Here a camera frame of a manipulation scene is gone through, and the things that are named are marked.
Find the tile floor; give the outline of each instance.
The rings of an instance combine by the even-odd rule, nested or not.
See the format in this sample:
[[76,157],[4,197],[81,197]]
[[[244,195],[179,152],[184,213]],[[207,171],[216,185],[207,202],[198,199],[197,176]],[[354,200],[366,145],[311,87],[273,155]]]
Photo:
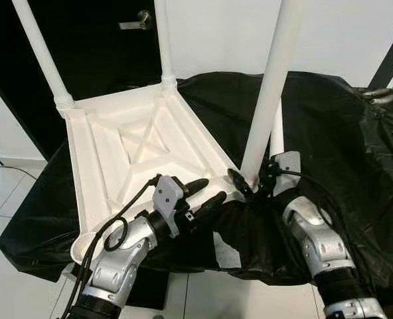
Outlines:
[[[29,170],[38,177],[41,170]],[[0,169],[0,234],[33,186],[21,171]],[[0,252],[0,319],[55,319],[62,314],[73,282],[57,283],[17,272]],[[164,311],[126,307],[121,319],[324,318],[317,289],[266,286],[224,273],[172,274]]]

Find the black plastic sheet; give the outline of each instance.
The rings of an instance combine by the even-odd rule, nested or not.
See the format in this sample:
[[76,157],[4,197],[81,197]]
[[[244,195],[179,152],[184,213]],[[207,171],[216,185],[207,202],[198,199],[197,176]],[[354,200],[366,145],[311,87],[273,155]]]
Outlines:
[[[179,92],[238,167],[261,79],[216,72],[179,81]],[[344,235],[354,245],[362,279],[386,299],[392,293],[384,291],[393,291],[393,91],[375,96],[334,76],[290,72],[282,105],[285,150],[300,151],[302,171],[339,200]],[[319,194],[304,180],[299,187],[317,200]],[[71,261],[69,248],[78,235],[66,146],[31,193],[34,198],[26,198],[1,235],[0,248],[19,271],[56,280]],[[220,270],[212,239],[216,231],[240,252],[242,268],[228,269],[230,274],[268,284],[306,283],[309,273],[280,213],[263,201],[226,203],[205,229],[158,247],[143,266]]]

